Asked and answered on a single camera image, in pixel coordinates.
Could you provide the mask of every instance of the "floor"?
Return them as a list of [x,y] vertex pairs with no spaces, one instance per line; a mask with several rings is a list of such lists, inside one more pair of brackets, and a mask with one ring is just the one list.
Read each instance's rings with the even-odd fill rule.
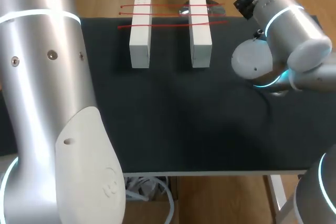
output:
[[[182,4],[187,0],[152,0],[160,4]],[[228,16],[240,16],[234,0],[215,0],[224,3]],[[310,14],[317,15],[325,33],[336,43],[336,8],[334,0],[297,0]],[[76,0],[80,16],[118,17],[120,5],[134,0]],[[154,12],[176,14],[177,8],[155,7]],[[297,182],[297,176],[282,176],[287,197]],[[248,223],[270,224],[272,214],[262,176],[180,177],[177,180],[175,202],[176,223]],[[169,211],[167,201],[130,202],[124,224],[164,223]]]

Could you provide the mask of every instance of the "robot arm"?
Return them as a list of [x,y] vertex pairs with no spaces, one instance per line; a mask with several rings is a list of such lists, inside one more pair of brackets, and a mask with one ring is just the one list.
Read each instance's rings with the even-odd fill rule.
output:
[[123,174],[74,0],[0,0],[0,75],[18,148],[0,187],[0,223],[120,224]]
[[237,0],[235,6],[257,21],[266,39],[237,47],[232,66],[239,76],[271,92],[335,90],[331,40],[304,7],[295,0]]

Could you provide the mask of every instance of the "white foam block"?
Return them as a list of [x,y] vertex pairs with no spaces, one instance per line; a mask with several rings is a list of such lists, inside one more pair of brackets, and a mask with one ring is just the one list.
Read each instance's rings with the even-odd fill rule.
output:
[[[151,14],[152,6],[141,4],[151,4],[151,0],[135,0],[133,13]],[[151,25],[151,15],[133,15],[132,25]],[[130,37],[130,53],[132,68],[149,68],[151,51],[151,32],[150,26],[133,26]]]
[[[206,0],[189,0],[190,5],[206,5]],[[193,16],[192,14],[207,14],[207,6],[189,6],[189,24],[208,23],[208,16]],[[210,66],[212,39],[210,25],[190,26],[190,48],[193,68],[208,68]]]

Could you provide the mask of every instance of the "red rope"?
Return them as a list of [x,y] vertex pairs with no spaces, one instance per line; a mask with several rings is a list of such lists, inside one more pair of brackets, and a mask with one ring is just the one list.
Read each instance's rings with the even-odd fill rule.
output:
[[119,15],[151,15],[151,16],[171,16],[171,17],[184,17],[184,16],[209,16],[209,17],[225,17],[225,14],[170,14],[170,13],[119,13]]
[[201,25],[215,25],[215,24],[224,24],[227,23],[226,20],[222,21],[213,21],[213,22],[206,22],[206,23],[198,23],[198,24],[177,24],[177,25],[168,25],[168,24],[161,24],[161,25],[124,25],[118,26],[118,29],[122,28],[129,28],[134,26],[150,26],[150,27],[188,27],[188,26],[201,26]]
[[121,5],[120,8],[128,6],[167,6],[167,7],[180,7],[180,6],[218,6],[224,4],[209,4],[209,5],[178,5],[178,4],[139,4],[139,5]]

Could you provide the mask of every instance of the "black table surface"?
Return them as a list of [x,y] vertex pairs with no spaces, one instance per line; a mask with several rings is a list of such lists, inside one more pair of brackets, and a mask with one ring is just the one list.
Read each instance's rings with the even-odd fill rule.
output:
[[[280,98],[253,88],[231,55],[258,26],[226,20],[211,26],[210,68],[192,68],[188,27],[155,27],[150,68],[132,69],[130,29],[117,29],[131,19],[82,19],[98,107],[125,173],[302,170],[336,142],[336,93]],[[16,153],[2,96],[0,134],[0,156]]]

